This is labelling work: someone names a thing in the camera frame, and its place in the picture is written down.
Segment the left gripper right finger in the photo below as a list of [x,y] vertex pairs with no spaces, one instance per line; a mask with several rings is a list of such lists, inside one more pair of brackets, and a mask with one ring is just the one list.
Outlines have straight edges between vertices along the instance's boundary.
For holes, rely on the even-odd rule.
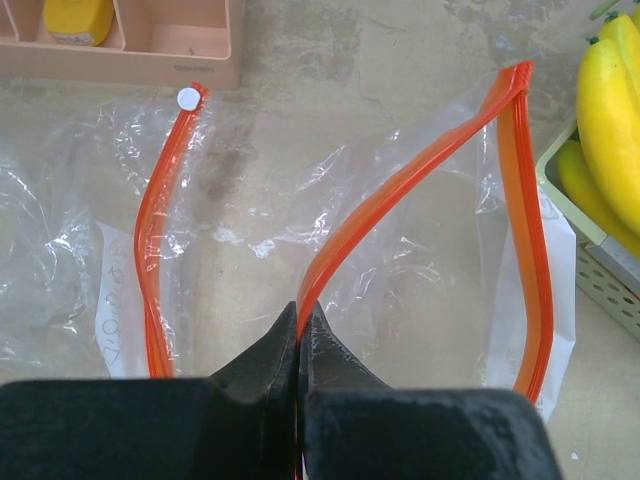
[[321,306],[299,357],[298,441],[311,479],[559,479],[542,420],[501,389],[394,389],[334,334]]

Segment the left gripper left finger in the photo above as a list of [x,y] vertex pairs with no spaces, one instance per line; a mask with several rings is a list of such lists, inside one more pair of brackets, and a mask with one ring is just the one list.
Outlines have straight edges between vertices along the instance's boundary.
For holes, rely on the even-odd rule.
[[1,389],[5,479],[290,479],[296,307],[208,377]]

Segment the yellow banana bunch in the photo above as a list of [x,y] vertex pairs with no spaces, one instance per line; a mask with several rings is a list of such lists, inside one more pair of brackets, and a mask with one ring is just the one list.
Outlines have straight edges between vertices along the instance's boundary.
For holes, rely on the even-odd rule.
[[556,154],[569,199],[639,256],[639,13],[610,12],[581,62],[579,138]]

